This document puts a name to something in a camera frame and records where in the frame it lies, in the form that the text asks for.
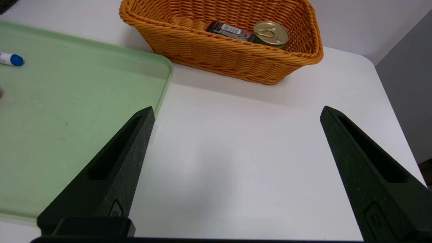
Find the green tray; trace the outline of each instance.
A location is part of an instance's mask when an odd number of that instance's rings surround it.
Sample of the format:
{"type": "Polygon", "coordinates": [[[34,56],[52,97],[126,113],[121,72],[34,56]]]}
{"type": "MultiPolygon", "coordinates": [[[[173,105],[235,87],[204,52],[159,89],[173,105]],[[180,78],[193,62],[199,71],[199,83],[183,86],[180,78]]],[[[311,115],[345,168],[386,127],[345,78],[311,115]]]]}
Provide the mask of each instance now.
{"type": "Polygon", "coordinates": [[[36,217],[138,110],[157,114],[172,63],[0,21],[0,216],[36,217]]]}

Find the tin can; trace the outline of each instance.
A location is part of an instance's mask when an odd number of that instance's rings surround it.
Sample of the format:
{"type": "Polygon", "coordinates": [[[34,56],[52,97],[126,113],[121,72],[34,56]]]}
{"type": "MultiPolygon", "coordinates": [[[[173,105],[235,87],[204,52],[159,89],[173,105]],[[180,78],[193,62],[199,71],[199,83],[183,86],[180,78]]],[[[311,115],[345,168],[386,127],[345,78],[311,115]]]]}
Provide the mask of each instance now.
{"type": "Polygon", "coordinates": [[[289,41],[285,27],[273,21],[260,21],[254,25],[255,43],[283,49],[289,41]]]}

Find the wicker basket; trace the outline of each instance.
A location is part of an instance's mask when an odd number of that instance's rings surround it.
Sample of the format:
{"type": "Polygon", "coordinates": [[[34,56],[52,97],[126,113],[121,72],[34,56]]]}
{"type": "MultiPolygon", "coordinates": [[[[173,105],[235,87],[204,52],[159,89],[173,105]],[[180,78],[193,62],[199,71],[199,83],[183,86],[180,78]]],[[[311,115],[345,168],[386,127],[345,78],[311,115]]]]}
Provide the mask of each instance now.
{"type": "Polygon", "coordinates": [[[120,17],[171,61],[274,85],[323,58],[315,11],[306,0],[123,0],[120,17]],[[214,20],[253,31],[271,20],[290,33],[284,50],[206,32],[214,20]]]}

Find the white table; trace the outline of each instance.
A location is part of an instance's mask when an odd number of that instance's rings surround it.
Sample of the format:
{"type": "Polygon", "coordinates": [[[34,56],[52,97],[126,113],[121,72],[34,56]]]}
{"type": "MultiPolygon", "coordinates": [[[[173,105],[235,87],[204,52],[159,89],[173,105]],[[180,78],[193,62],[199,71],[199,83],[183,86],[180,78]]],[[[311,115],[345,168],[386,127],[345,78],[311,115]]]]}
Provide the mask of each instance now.
{"type": "MultiPolygon", "coordinates": [[[[150,51],[119,6],[20,0],[0,19],[150,51]]],[[[361,240],[319,121],[324,105],[424,183],[372,63],[324,52],[277,86],[175,64],[129,215],[135,235],[361,240]]],[[[0,241],[37,237],[28,225],[3,219],[0,241]]]]}

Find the basket rim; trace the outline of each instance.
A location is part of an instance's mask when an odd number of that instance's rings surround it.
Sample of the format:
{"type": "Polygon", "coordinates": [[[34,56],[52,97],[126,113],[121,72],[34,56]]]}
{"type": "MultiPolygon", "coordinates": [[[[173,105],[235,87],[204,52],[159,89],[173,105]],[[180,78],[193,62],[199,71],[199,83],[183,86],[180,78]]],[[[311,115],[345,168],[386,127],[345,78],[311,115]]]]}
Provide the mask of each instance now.
{"type": "Polygon", "coordinates": [[[324,50],[321,40],[321,35],[316,19],[316,14],[313,6],[307,0],[296,0],[302,2],[306,6],[306,14],[309,16],[309,23],[315,28],[312,30],[315,41],[318,43],[315,45],[315,49],[312,53],[301,53],[301,52],[289,52],[281,50],[275,47],[265,46],[252,42],[243,41],[240,39],[234,39],[224,35],[210,33],[202,30],[196,30],[188,27],[173,25],[168,22],[155,21],[146,17],[135,14],[130,6],[136,0],[122,0],[119,15],[120,18],[130,26],[135,28],[144,27],[145,29],[151,29],[152,32],[158,32],[159,34],[165,34],[170,36],[176,36],[179,38],[196,38],[201,36],[204,39],[208,38],[208,42],[220,47],[234,47],[235,51],[243,52],[245,54],[251,54],[256,56],[264,56],[290,64],[297,65],[312,65],[319,63],[324,56],[324,50]]]}

